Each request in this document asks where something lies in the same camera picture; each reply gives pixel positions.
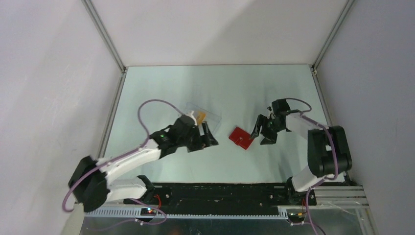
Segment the red leather card holder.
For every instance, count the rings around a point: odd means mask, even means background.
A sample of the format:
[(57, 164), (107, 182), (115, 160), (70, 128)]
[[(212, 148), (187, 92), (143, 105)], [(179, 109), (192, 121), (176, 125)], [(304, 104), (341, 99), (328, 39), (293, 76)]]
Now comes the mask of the red leather card holder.
[(254, 141), (248, 132), (237, 126), (229, 135), (229, 139), (244, 150), (247, 150)]

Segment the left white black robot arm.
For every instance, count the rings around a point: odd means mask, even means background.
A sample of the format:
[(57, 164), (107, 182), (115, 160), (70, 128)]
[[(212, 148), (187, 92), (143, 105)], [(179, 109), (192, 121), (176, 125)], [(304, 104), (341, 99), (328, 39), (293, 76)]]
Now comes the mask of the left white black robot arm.
[(217, 146), (219, 143), (207, 122), (198, 126), (192, 115), (182, 115), (164, 129), (149, 135), (142, 147), (113, 159), (94, 160), (86, 156), (73, 172), (68, 187), (83, 205), (84, 212), (92, 212), (110, 201), (138, 199), (143, 204), (154, 200), (155, 191), (146, 176), (122, 180), (121, 176), (149, 162), (173, 154), (180, 147), (188, 152)]

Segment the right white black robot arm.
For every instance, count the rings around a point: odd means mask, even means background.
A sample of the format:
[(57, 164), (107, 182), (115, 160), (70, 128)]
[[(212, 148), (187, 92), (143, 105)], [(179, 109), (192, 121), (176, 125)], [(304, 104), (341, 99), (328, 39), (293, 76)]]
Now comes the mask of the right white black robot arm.
[(285, 200), (292, 205), (304, 199), (325, 181), (334, 181), (352, 167), (346, 132), (341, 126), (328, 126), (313, 120), (306, 113), (312, 106), (305, 102), (306, 110), (292, 109), (289, 98), (277, 99), (267, 107), (268, 114), (257, 116), (250, 138), (263, 139), (261, 145), (275, 144), (282, 131), (293, 132), (307, 142), (307, 165), (298, 174), (287, 179)]

